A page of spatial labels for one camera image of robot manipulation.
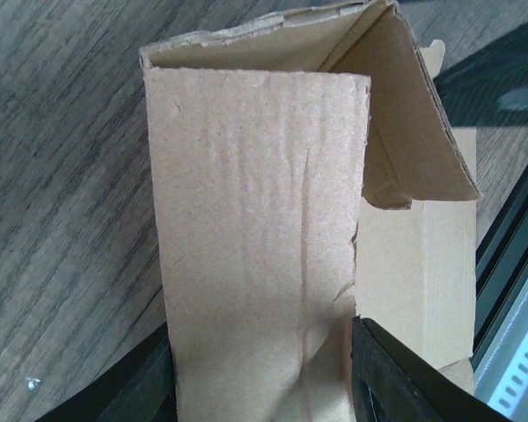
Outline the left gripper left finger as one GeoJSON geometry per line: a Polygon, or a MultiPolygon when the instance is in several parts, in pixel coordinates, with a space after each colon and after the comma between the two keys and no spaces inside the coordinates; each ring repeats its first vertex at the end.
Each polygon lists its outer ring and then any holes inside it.
{"type": "Polygon", "coordinates": [[[102,376],[41,421],[174,421],[175,381],[168,335],[152,333],[102,376]]]}

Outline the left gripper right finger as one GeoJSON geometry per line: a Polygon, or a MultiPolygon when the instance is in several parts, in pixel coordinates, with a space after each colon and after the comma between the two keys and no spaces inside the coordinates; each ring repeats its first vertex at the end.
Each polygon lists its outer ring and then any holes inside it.
{"type": "Polygon", "coordinates": [[[371,318],[352,320],[352,396],[358,421],[504,421],[371,318]]]}

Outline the cardboard box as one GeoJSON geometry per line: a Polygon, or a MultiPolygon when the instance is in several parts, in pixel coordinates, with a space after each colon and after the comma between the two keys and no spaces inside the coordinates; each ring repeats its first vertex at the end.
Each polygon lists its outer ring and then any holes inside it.
{"type": "Polygon", "coordinates": [[[475,131],[394,1],[275,12],[143,47],[181,421],[351,421],[351,322],[463,387],[475,131]]]}

